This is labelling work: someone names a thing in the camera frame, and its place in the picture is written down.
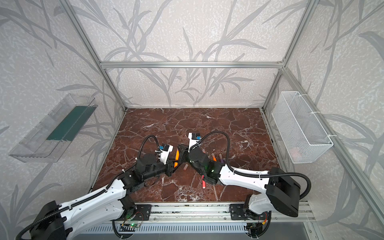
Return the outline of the pink highlighter pen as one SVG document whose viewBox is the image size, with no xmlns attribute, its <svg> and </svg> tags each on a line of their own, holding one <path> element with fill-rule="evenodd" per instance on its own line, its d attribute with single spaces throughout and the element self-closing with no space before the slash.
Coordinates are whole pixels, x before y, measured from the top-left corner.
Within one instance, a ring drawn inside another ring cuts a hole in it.
<svg viewBox="0 0 384 240">
<path fill-rule="evenodd" d="M 202 188 L 206 189 L 206 182 L 204 180 L 204 176 L 202 176 Z"/>
</svg>

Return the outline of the yellow-orange highlighter pen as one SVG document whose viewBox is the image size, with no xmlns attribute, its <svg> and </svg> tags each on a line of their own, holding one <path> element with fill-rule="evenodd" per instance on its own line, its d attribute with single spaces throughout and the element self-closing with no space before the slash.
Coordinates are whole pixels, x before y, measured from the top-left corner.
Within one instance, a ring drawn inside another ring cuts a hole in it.
<svg viewBox="0 0 384 240">
<path fill-rule="evenodd" d="M 179 152 L 179 150 L 177 150 L 175 160 L 174 160 L 174 168 L 176 168 L 178 166 L 179 158 L 180 158 L 180 152 Z"/>
</svg>

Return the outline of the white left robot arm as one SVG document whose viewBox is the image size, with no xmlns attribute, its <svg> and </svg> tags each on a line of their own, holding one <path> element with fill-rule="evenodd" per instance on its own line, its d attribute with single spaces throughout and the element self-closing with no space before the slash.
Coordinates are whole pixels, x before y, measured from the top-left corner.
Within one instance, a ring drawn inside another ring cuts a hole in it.
<svg viewBox="0 0 384 240">
<path fill-rule="evenodd" d="M 139 210 L 130 195 L 151 178 L 170 177 L 176 165 L 177 160 L 169 159 L 167 154 L 146 154 L 92 193 L 60 205 L 55 201 L 47 203 L 27 230 L 33 240 L 71 240 L 104 222 L 135 218 Z"/>
</svg>

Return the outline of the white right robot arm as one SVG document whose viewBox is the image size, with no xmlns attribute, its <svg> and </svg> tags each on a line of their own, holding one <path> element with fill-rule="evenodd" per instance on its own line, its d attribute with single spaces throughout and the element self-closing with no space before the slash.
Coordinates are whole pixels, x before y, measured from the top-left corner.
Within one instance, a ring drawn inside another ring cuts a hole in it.
<svg viewBox="0 0 384 240">
<path fill-rule="evenodd" d="M 258 192 L 245 200 L 245 211 L 261 215 L 264 212 L 278 211 L 289 217 L 299 215 L 301 186 L 289 173 L 280 168 L 270 171 L 250 171 L 234 168 L 209 159 L 200 148 L 192 150 L 186 145 L 178 145 L 178 163 L 189 164 L 203 180 L 210 185 L 237 186 Z"/>
</svg>

